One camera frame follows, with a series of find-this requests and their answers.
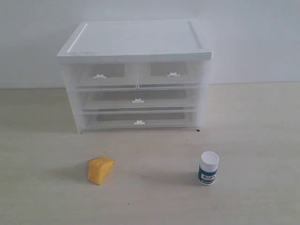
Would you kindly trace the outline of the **yellow cheese wedge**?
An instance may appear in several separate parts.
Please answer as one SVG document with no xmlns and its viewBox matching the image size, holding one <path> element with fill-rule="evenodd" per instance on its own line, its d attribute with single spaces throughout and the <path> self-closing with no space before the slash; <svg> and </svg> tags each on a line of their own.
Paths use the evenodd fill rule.
<svg viewBox="0 0 300 225">
<path fill-rule="evenodd" d="M 88 162 L 88 181 L 100 185 L 110 171 L 114 160 L 106 157 L 98 157 Z"/>
</svg>

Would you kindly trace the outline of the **white bottle teal label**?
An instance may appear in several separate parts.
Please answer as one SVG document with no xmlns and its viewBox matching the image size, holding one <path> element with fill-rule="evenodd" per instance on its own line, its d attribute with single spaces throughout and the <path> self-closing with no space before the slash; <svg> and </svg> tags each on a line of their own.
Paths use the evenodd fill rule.
<svg viewBox="0 0 300 225">
<path fill-rule="evenodd" d="M 199 162 L 198 180 L 205 186 L 215 182 L 218 170 L 219 157 L 215 152 L 205 151 Z"/>
</svg>

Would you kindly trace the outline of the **clear bottom wide drawer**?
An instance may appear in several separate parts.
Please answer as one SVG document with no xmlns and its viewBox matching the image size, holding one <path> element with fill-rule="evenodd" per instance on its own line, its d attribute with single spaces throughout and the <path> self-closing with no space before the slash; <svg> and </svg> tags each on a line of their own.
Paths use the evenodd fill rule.
<svg viewBox="0 0 300 225">
<path fill-rule="evenodd" d="M 196 128 L 195 110 L 156 110 L 85 113 L 82 129 Z"/>
</svg>

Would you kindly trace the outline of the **clear wide drawer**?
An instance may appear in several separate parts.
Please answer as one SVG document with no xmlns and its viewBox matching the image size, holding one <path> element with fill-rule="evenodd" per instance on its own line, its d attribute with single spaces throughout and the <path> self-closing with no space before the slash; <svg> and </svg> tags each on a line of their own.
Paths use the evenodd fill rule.
<svg viewBox="0 0 300 225">
<path fill-rule="evenodd" d="M 156 110 L 85 113 L 82 129 L 196 128 L 195 110 Z"/>
<path fill-rule="evenodd" d="M 118 90 L 78 92 L 83 111 L 114 109 L 196 107 L 198 89 Z"/>
</svg>

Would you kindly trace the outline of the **white plastic drawer cabinet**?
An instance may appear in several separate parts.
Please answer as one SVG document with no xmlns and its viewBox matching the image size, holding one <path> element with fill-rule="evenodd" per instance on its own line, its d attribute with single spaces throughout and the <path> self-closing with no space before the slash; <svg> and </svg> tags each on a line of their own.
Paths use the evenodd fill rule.
<svg viewBox="0 0 300 225">
<path fill-rule="evenodd" d="M 195 110 L 198 127 L 191 128 L 200 131 L 204 123 L 212 58 L 213 50 L 206 41 L 199 22 L 195 19 L 83 22 L 76 28 L 57 54 L 75 125 L 80 134 L 102 131 L 82 129 L 85 113 L 153 110 Z M 202 63 L 201 84 L 192 88 L 199 90 L 196 107 L 134 108 L 109 111 L 83 111 L 80 109 L 78 92 L 155 90 L 138 88 L 137 75 L 134 89 L 78 88 L 75 86 L 75 69 L 80 64 L 132 64 L 137 72 L 137 65 L 140 63 L 173 61 Z"/>
</svg>

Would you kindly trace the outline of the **clear middle wide drawer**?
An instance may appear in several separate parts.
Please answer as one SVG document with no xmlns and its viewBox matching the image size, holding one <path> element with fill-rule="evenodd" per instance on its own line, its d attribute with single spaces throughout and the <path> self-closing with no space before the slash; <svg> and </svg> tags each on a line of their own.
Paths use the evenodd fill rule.
<svg viewBox="0 0 300 225">
<path fill-rule="evenodd" d="M 118 90 L 78 92 L 83 111 L 114 109 L 196 107 L 198 89 Z"/>
</svg>

